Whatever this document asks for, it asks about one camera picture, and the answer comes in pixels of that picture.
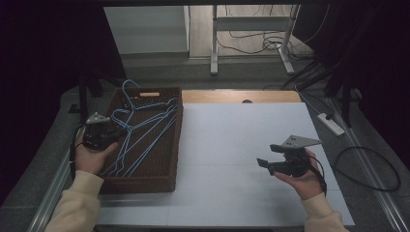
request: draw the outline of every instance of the hand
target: hand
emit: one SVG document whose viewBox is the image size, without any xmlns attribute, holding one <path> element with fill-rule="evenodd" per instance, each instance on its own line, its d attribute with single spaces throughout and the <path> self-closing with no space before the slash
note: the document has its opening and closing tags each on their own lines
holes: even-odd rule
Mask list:
<svg viewBox="0 0 410 232">
<path fill-rule="evenodd" d="M 309 149 L 305 148 L 305 150 L 307 151 L 308 156 L 316 158 L 316 155 Z M 318 170 L 315 159 L 310 159 L 310 164 Z M 322 192 L 322 187 L 320 186 L 319 180 L 310 170 L 305 175 L 298 178 L 290 177 L 280 172 L 275 172 L 274 176 L 292 186 L 296 192 L 298 192 L 302 200 L 308 200 Z"/>
<path fill-rule="evenodd" d="M 97 175 L 103 168 L 105 158 L 117 148 L 118 143 L 109 145 L 104 151 L 91 151 L 80 144 L 82 136 L 75 142 L 75 169 Z"/>
</svg>

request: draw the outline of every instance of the white table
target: white table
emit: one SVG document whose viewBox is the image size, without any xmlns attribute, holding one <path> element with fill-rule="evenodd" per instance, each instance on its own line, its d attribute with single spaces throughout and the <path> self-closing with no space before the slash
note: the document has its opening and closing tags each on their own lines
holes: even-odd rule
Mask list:
<svg viewBox="0 0 410 232">
<path fill-rule="evenodd" d="M 101 195 L 98 225 L 178 228 L 303 226 L 306 213 L 293 188 L 256 158 L 283 161 L 270 144 L 290 134 L 318 139 L 304 103 L 184 103 L 176 190 Z M 321 145 L 328 200 L 354 225 Z"/>
</svg>

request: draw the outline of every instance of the power strip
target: power strip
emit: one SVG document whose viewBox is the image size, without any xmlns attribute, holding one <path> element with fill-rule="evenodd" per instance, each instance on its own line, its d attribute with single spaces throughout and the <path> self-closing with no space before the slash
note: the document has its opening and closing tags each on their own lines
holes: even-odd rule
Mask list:
<svg viewBox="0 0 410 232">
<path fill-rule="evenodd" d="M 317 118 L 322 122 L 330 131 L 332 131 L 336 136 L 341 136 L 344 134 L 344 130 L 338 126 L 332 119 L 326 119 L 326 114 L 321 113 L 317 115 Z"/>
</svg>

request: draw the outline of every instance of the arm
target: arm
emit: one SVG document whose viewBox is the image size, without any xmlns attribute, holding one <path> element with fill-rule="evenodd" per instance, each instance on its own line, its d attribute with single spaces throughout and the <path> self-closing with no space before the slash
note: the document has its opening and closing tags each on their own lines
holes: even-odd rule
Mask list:
<svg viewBox="0 0 410 232">
<path fill-rule="evenodd" d="M 315 158 L 313 152 L 306 150 L 309 156 Z M 310 159 L 310 163 L 318 169 L 316 160 Z M 347 231 L 341 223 L 341 214 L 332 210 L 313 172 L 309 171 L 299 178 L 276 172 L 275 177 L 292 186 L 301 197 L 302 204 L 307 211 L 306 232 Z"/>
<path fill-rule="evenodd" d="M 45 231 L 93 231 L 100 211 L 98 195 L 103 179 L 96 174 L 117 143 L 102 152 L 92 152 L 79 145 L 75 149 L 75 179 L 64 190 Z"/>
</svg>

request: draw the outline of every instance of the beige sleeve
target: beige sleeve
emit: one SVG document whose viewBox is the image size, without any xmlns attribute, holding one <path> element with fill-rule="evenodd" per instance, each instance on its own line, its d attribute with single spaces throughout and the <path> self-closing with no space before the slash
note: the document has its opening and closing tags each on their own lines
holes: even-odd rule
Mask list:
<svg viewBox="0 0 410 232">
<path fill-rule="evenodd" d="M 100 212 L 98 195 L 103 179 L 76 171 L 73 185 L 64 190 L 45 231 L 93 231 Z"/>
<path fill-rule="evenodd" d="M 348 231 L 341 222 L 341 214 L 332 210 L 323 192 L 303 201 L 303 205 L 307 211 L 305 232 Z"/>
</svg>

